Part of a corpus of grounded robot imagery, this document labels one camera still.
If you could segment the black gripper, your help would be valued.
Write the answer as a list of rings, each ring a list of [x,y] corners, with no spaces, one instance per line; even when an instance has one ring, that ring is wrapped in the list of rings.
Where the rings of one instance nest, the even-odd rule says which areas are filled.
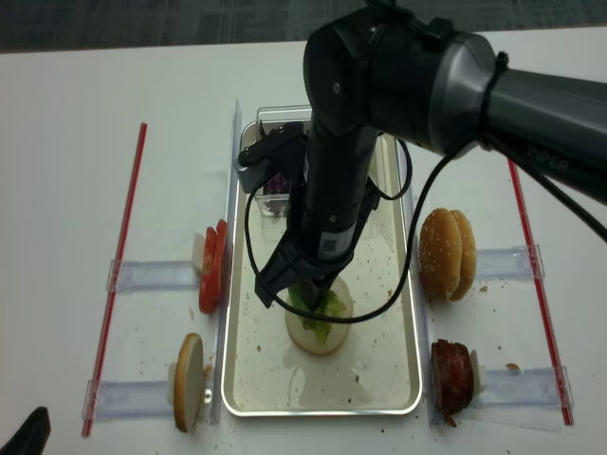
[[[352,261],[378,195],[367,183],[374,136],[307,139],[303,171],[289,179],[285,234],[256,272],[255,293],[264,306],[298,284],[304,306],[325,313],[338,297],[333,281]]]

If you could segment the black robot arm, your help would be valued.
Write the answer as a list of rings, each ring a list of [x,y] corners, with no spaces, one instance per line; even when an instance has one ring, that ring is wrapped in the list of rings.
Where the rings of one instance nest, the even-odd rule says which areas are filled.
[[[285,234],[254,268],[265,306],[301,284],[314,318],[320,292],[352,261],[380,192],[368,172],[386,133],[449,162],[472,145],[528,173],[597,235],[605,227],[566,193],[606,198],[606,87],[509,67],[486,38],[449,20],[424,22],[393,1],[369,1],[316,30],[303,55],[311,122],[291,122],[242,151],[245,192],[289,180]]]

